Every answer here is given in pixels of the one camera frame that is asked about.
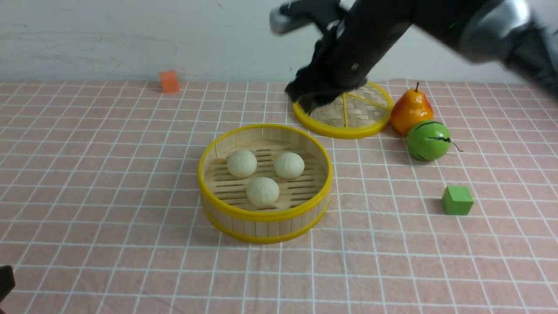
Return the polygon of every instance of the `black object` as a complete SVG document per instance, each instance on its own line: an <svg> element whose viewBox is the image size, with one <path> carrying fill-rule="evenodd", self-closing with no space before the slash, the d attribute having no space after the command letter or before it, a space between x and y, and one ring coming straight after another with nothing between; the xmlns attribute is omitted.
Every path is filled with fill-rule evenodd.
<svg viewBox="0 0 558 314"><path fill-rule="evenodd" d="M558 101L558 47L526 0L357 0L348 11L339 0L298 0L270 13L278 35L310 23L323 37L285 89L308 114L365 84L411 25L471 63L500 62Z"/></svg>
<svg viewBox="0 0 558 314"><path fill-rule="evenodd" d="M16 287L16 279L13 276L13 268L10 265L0 267L0 303Z"/></svg>

